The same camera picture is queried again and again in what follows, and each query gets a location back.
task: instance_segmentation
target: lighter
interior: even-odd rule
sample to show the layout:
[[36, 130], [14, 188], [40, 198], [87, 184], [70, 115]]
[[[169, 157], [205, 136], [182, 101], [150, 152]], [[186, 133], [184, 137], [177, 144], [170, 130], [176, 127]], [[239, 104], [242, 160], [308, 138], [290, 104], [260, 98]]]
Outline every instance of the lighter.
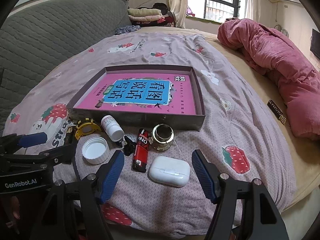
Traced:
[[135, 171], [146, 172], [147, 169], [147, 160], [148, 160], [148, 137], [149, 132], [145, 129], [140, 129], [138, 138], [137, 138], [137, 146], [133, 156], [133, 164], [132, 168]]

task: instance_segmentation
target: cardboard box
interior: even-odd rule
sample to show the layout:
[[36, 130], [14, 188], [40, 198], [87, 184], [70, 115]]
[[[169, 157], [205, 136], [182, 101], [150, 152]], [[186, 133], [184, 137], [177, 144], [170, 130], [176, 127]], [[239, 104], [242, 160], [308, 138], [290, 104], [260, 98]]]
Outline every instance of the cardboard box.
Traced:
[[100, 122], [113, 116], [120, 125], [197, 130], [205, 110], [192, 67], [176, 65], [122, 65], [105, 67], [67, 104], [71, 118]]

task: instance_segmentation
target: tv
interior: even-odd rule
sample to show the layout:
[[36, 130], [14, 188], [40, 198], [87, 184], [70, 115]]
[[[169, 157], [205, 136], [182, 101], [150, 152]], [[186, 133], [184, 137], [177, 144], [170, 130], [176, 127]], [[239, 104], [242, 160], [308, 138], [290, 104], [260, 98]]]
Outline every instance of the tv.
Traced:
[[320, 33], [312, 29], [311, 52], [320, 59]]

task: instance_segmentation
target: blue fabric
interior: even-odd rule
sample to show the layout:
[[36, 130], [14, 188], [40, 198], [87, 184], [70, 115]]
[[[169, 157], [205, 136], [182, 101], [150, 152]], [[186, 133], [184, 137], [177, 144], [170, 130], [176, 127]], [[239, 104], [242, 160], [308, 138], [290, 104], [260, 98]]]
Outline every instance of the blue fabric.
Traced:
[[116, 35], [124, 34], [124, 33], [133, 33], [140, 29], [140, 26], [135, 25], [127, 25], [125, 27], [121, 27], [116, 30]]

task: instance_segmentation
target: bottle cap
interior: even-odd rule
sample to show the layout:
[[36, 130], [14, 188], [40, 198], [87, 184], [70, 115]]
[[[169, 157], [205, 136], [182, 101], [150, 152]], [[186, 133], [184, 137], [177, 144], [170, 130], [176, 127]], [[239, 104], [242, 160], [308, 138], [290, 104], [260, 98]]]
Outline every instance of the bottle cap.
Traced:
[[87, 140], [82, 147], [82, 155], [91, 164], [103, 163], [110, 154], [107, 141], [102, 137]]
[[108, 135], [113, 142], [118, 142], [123, 138], [124, 131], [120, 126], [114, 125], [110, 126], [110, 128], [108, 127]]

